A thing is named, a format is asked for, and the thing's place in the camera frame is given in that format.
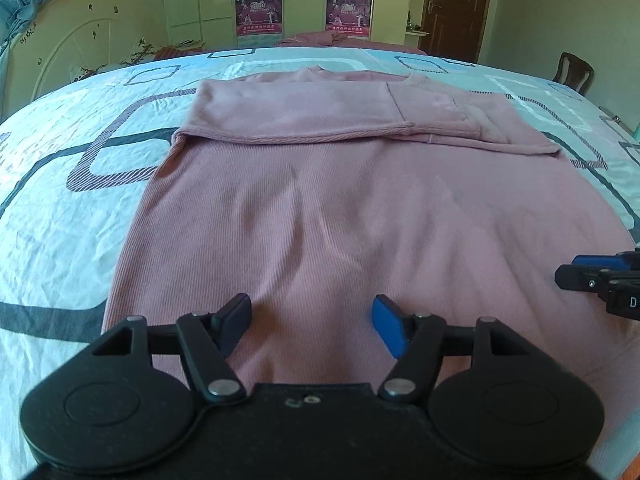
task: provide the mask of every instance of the ribbed fabric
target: ribbed fabric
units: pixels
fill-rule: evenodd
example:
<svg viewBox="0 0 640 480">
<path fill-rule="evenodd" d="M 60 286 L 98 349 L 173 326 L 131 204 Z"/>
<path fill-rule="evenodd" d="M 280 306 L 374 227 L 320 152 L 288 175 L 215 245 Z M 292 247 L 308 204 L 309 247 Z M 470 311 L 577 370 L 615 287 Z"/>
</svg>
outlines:
<svg viewBox="0 0 640 480">
<path fill-rule="evenodd" d="M 247 292 L 254 322 L 230 363 L 249 387 L 377 386 L 394 361 L 370 322 L 376 294 L 450 324 L 495 316 L 592 384 L 606 436 L 640 397 L 640 329 L 594 294 L 558 289 L 554 271 L 634 244 L 557 150 L 504 97 L 421 76 L 203 81 L 145 189 L 105 328 L 130 314 L 171 323 Z M 180 376 L 177 360 L 156 365 Z"/>
</svg>

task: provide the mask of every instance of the blue gripper pad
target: blue gripper pad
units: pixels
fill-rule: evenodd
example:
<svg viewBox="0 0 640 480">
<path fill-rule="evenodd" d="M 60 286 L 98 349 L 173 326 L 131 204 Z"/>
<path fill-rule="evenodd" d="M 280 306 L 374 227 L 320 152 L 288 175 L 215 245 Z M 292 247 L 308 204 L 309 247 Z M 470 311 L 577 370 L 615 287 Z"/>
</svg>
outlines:
<svg viewBox="0 0 640 480">
<path fill-rule="evenodd" d="M 409 336 L 402 322 L 402 318 L 407 316 L 395 303 L 387 304 L 385 298 L 380 296 L 373 300 L 371 316 L 373 327 L 382 338 L 382 341 L 384 341 L 391 355 L 396 359 L 402 357 L 409 344 Z"/>
<path fill-rule="evenodd" d="M 588 254 L 578 254 L 571 264 L 598 267 L 599 269 L 631 270 L 631 266 L 625 263 L 620 256 L 590 256 Z"/>
</svg>

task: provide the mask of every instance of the white bedsheet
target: white bedsheet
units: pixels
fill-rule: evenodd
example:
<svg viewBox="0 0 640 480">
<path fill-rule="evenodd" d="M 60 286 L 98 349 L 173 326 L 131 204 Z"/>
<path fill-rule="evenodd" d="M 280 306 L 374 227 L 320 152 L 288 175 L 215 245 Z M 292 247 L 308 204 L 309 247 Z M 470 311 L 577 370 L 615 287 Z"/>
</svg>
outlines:
<svg viewBox="0 0 640 480">
<path fill-rule="evenodd" d="M 158 61 L 71 84 L 0 126 L 1 479 L 20 478 L 35 464 L 20 434 L 20 402 L 99 334 L 129 223 L 198 81 L 313 65 L 418 71 L 507 94 L 527 123 L 564 147 L 640 242 L 640 145 L 587 99 L 543 79 L 395 52 L 265 48 Z M 615 479 L 639 451 L 640 409 L 595 450 L 591 465 Z"/>
</svg>

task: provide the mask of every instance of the metal pin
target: metal pin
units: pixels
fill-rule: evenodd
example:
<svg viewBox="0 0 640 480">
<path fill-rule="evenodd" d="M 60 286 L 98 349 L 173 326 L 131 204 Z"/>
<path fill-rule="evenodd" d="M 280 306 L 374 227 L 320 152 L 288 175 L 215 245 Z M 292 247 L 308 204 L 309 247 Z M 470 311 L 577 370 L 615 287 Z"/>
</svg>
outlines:
<svg viewBox="0 0 640 480">
<path fill-rule="evenodd" d="M 209 383 L 207 390 L 211 395 L 217 397 L 228 397 L 238 393 L 240 390 L 240 384 L 233 379 L 218 379 Z"/>
<path fill-rule="evenodd" d="M 415 390 L 415 383 L 409 379 L 395 378 L 389 379 L 385 383 L 385 391 L 394 397 L 408 395 Z"/>
</svg>

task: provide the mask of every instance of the bed headboard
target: bed headboard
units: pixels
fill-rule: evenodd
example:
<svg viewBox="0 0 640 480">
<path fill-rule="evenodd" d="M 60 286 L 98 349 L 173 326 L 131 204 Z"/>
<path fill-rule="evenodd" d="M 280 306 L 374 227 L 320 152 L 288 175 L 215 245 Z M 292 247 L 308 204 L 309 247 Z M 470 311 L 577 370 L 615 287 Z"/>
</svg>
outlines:
<svg viewBox="0 0 640 480">
<path fill-rule="evenodd" d="M 145 38 L 162 44 L 144 5 L 134 0 L 51 0 L 11 44 L 2 117 L 69 83 L 73 66 L 97 69 L 127 59 Z"/>
</svg>

